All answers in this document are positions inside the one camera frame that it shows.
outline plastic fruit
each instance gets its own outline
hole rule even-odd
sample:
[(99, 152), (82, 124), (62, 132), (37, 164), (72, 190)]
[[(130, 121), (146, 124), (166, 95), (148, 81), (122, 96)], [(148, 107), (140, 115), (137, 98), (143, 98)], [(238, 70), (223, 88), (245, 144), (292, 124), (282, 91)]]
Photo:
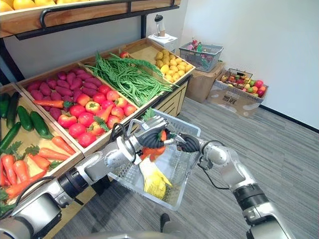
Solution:
[(81, 123), (75, 123), (69, 128), (69, 134), (73, 138), (78, 138), (81, 134), (86, 132), (86, 127)]
[(123, 108), (125, 116), (129, 116), (136, 111), (135, 106), (127, 105)]
[(120, 97), (120, 95), (117, 91), (109, 91), (106, 94), (106, 99), (109, 101), (115, 101), (118, 97)]
[(63, 127), (63, 128), (70, 128), (72, 125), (74, 125), (77, 122), (77, 119), (75, 116), (67, 116), (67, 115), (60, 115), (58, 119), (58, 123)]
[(87, 147), (89, 146), (91, 143), (93, 143), (94, 141), (96, 141), (96, 136), (91, 133), (91, 132), (86, 132), (86, 133), (83, 133), (81, 134), (79, 137), (78, 137), (78, 141), (79, 141), (79, 144), (82, 146), (82, 147)]
[(83, 124), (85, 127), (89, 127), (93, 122), (93, 115), (91, 113), (82, 113), (78, 118), (79, 123)]

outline black cable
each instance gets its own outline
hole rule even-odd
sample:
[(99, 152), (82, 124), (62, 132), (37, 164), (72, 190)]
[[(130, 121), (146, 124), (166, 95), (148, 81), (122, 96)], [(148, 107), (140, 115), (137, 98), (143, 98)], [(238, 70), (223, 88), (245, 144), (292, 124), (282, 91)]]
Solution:
[(204, 167), (200, 166), (199, 163), (198, 163), (197, 165), (204, 171), (204, 173), (205, 173), (206, 176), (208, 177), (209, 181), (211, 182), (211, 184), (212, 184), (215, 188), (221, 189), (221, 190), (228, 190), (228, 189), (229, 189), (229, 188), (217, 187), (217, 186), (214, 184), (214, 182), (211, 180), (211, 178), (210, 178), (210, 176), (208, 175), (208, 173), (206, 172), (206, 169), (205, 169)]

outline yellow potato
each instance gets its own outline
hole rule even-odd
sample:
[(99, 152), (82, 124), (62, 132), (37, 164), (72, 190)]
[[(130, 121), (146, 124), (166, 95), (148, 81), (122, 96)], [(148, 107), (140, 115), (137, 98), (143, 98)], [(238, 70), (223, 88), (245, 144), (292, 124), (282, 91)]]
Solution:
[(159, 52), (156, 54), (155, 59), (161, 60), (162, 58), (163, 58), (163, 53), (159, 51)]
[(179, 64), (177, 66), (177, 68), (178, 68), (179, 71), (185, 71), (185, 66), (184, 65)]
[(157, 60), (157, 61), (156, 61), (156, 65), (157, 65), (159, 68), (161, 68), (161, 67), (164, 65), (164, 63), (163, 63), (161, 60)]
[(170, 66), (169, 69), (175, 71), (175, 73), (178, 71), (177, 66)]
[(170, 60), (170, 61), (169, 61), (169, 65), (170, 65), (170, 66), (177, 66), (177, 63), (176, 63), (175, 60)]
[(163, 65), (160, 68), (160, 71), (162, 71), (164, 74), (166, 74), (166, 72), (169, 71), (169, 66), (168, 65)]
[(177, 58), (177, 59), (175, 59), (175, 61), (176, 61), (177, 64), (179, 64), (179, 63), (182, 62), (182, 59), (181, 58)]
[(179, 73), (175, 73), (172, 78), (174, 82), (177, 81), (180, 78)]
[(185, 72), (180, 70), (180, 71), (178, 71), (178, 74), (179, 74), (179, 76), (183, 76), (185, 74)]
[(176, 57), (173, 54), (170, 54), (169, 58), (170, 58), (170, 60), (175, 60), (176, 59)]
[(192, 65), (188, 64), (187, 66), (185, 66), (185, 72), (189, 71), (192, 68), (193, 68)]

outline fruit basket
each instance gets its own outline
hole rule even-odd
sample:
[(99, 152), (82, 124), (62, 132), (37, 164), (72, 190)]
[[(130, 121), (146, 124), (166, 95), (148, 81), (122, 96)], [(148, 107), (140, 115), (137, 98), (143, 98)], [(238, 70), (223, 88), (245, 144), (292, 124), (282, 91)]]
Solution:
[[(198, 127), (160, 111), (154, 110), (154, 112), (155, 115), (167, 119), (176, 132), (184, 132), (194, 136), (200, 135), (200, 129)], [(138, 165), (128, 163), (121, 166), (119, 169), (112, 171), (108, 175), (119, 181), (126, 188), (139, 193), (170, 210), (176, 211), (180, 207), (191, 170), (194, 168), (198, 159), (199, 153), (180, 152), (177, 150), (176, 145), (169, 145), (166, 147), (164, 154), (159, 156), (155, 161), (156, 166), (172, 184), (172, 187), (166, 186), (166, 193), (162, 200), (144, 192), (143, 175), (141, 174)]]

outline apple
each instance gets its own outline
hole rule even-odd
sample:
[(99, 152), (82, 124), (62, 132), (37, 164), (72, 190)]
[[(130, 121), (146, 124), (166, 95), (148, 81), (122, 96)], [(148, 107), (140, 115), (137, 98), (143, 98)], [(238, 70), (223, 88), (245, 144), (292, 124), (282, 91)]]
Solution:
[(94, 141), (96, 141), (96, 136), (91, 133), (91, 132), (86, 132), (86, 133), (83, 133), (81, 134), (79, 137), (78, 137), (78, 141), (79, 141), (79, 144), (82, 146), (82, 147), (87, 147), (89, 146), (91, 143), (93, 143)]
[(89, 101), (85, 105), (86, 112), (92, 113), (92, 114), (95, 114), (97, 111), (100, 110), (100, 108), (101, 107), (100, 107), (99, 103), (96, 103), (94, 101)]
[(86, 127), (81, 123), (75, 123), (69, 128), (69, 134), (73, 138), (78, 138), (81, 134), (86, 132)]
[(107, 85), (101, 85), (99, 88), (98, 88), (98, 91), (102, 94), (104, 94), (106, 96), (106, 94), (111, 91), (112, 89), (107, 86)]
[(78, 98), (76, 99), (76, 103), (78, 103), (81, 106), (85, 106), (91, 98), (86, 94), (80, 94)]
[(70, 107), (70, 114), (75, 117), (79, 117), (80, 114), (85, 112), (85, 108), (81, 105), (74, 105)]
[(58, 119), (58, 123), (63, 127), (63, 128), (70, 128), (73, 124), (77, 122), (77, 119), (75, 116), (67, 116), (67, 115), (60, 115)]
[(264, 82), (261, 81), (261, 80), (256, 81), (255, 84), (254, 84), (254, 86), (256, 86), (257, 88), (260, 88), (260, 87), (262, 87), (263, 85), (264, 85)]
[(116, 99), (115, 104), (116, 106), (123, 108), (128, 104), (128, 102), (124, 98), (119, 97)]
[(93, 122), (93, 114), (85, 112), (80, 114), (79, 118), (79, 123), (83, 124), (85, 127), (89, 127)]
[(91, 133), (95, 136), (100, 136), (104, 134), (105, 130), (100, 127), (97, 122), (93, 122), (90, 126)]
[(115, 123), (119, 123), (121, 120), (116, 117), (116, 116), (109, 116), (109, 119), (108, 121), (106, 122), (106, 126), (109, 128), (109, 129), (112, 129), (113, 128), (113, 125)]
[(120, 97), (120, 95), (117, 91), (109, 91), (106, 94), (106, 99), (109, 101), (115, 101), (118, 97)]
[(106, 97), (103, 93), (99, 92), (99, 93), (96, 93), (94, 96), (93, 96), (93, 101), (95, 101), (96, 103), (99, 103), (101, 104), (103, 101), (106, 100)]
[(112, 108), (111, 114), (121, 120), (124, 117), (124, 110), (121, 107), (114, 107)]
[(132, 105), (127, 105), (123, 108), (125, 116), (129, 116), (136, 111), (136, 107)]

